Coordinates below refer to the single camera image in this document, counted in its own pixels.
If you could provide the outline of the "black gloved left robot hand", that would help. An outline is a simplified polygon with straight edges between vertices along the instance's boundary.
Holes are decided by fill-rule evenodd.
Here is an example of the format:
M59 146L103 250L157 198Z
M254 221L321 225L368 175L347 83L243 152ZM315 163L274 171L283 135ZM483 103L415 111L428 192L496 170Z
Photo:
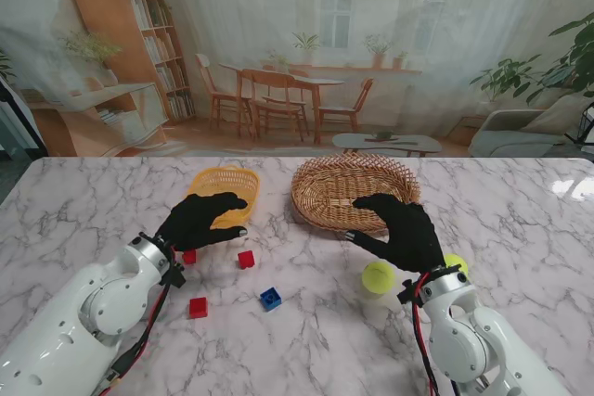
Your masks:
M155 236L177 251L191 251L245 236L243 226L212 229L214 220L227 211L243 210L247 202L233 192L198 196L191 194L173 207Z

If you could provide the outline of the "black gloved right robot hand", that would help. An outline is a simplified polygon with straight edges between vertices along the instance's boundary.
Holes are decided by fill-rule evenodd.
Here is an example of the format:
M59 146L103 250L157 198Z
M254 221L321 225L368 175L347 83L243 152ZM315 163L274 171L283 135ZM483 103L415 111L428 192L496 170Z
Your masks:
M346 238L358 247L411 273L424 274L446 266L434 225L420 204L374 194L357 198L353 206L374 211L385 222L389 235L384 242L361 231L348 231Z

